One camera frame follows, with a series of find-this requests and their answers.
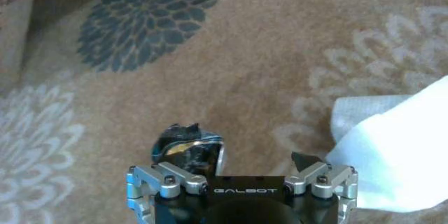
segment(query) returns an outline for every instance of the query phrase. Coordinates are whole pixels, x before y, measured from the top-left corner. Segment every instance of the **bolt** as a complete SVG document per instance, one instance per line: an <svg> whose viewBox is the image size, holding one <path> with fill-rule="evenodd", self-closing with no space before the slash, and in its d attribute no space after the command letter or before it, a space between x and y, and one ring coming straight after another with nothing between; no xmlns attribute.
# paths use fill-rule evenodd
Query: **bolt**
<svg viewBox="0 0 448 224"><path fill-rule="evenodd" d="M173 183L176 183L176 178L173 175L168 175L165 176L164 182L166 185L172 185Z"/></svg>
<svg viewBox="0 0 448 224"><path fill-rule="evenodd" d="M325 175L317 176L317 183L325 184L328 182L328 177Z"/></svg>
<svg viewBox="0 0 448 224"><path fill-rule="evenodd" d="M201 187L201 189L198 190L198 193L200 193L201 195L204 195L204 194L206 194L206 192L208 192L208 185L204 184L202 187Z"/></svg>
<svg viewBox="0 0 448 224"><path fill-rule="evenodd" d="M285 185L285 184L284 184L284 185L282 185L282 189L284 189L286 195L292 195L292 188L290 188L289 185Z"/></svg>

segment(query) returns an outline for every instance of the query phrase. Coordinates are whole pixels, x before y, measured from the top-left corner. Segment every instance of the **white towel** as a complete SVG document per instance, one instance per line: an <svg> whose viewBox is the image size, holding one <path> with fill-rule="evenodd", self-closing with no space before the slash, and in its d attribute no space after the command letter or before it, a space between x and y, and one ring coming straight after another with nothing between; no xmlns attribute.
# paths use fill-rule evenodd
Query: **white towel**
<svg viewBox="0 0 448 224"><path fill-rule="evenodd" d="M448 199L448 76L360 122L326 156L358 171L360 208L409 212Z"/></svg>

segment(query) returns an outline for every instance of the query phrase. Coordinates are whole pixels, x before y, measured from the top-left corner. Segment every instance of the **metal clamp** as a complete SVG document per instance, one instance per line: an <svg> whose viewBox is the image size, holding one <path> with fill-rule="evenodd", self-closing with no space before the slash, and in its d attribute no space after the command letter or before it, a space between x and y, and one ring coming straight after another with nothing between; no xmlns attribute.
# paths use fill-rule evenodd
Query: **metal clamp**
<svg viewBox="0 0 448 224"><path fill-rule="evenodd" d="M350 166L332 168L329 164L316 162L304 169L297 176L285 178L285 186L292 194L305 193L310 186L312 194L318 198L338 197L338 224L348 222L349 211L356 207L357 172Z"/></svg>
<svg viewBox="0 0 448 224"><path fill-rule="evenodd" d="M160 193L162 198L174 198L180 194L180 186L189 194L206 191L206 178L194 175L168 162L146 166L132 166L126 173L128 207L134 211L138 224L154 223L150 198Z"/></svg>

